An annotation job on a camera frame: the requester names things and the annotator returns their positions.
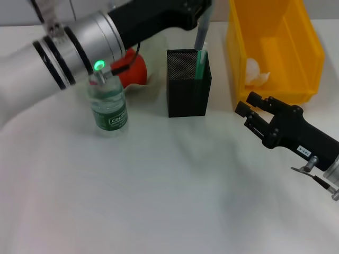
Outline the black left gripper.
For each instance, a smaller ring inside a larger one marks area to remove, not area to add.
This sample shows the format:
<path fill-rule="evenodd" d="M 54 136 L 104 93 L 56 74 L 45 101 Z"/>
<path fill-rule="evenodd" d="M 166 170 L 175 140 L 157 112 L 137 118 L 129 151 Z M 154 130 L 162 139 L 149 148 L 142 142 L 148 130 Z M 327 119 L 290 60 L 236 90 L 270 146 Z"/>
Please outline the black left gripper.
<path fill-rule="evenodd" d="M 108 15 L 128 49 L 168 28 L 204 29 L 204 13 L 211 5 L 212 0 L 131 1 Z"/>

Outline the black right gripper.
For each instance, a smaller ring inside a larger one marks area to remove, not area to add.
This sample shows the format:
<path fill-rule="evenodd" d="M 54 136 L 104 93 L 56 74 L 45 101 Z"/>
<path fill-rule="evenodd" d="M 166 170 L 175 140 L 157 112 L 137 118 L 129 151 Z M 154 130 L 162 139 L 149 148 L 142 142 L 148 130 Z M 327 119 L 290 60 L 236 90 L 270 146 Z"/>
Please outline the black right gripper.
<path fill-rule="evenodd" d="M 326 171 L 338 157 L 338 141 L 309 124 L 301 107 L 286 104 L 272 96 L 262 98 L 255 92 L 250 92 L 246 102 L 273 114 L 268 124 L 243 102 L 239 102 L 235 109 L 236 114 L 246 118 L 244 125 L 262 140 L 265 147 L 287 148 L 306 161 L 316 156 L 316 166 L 321 171 Z"/>

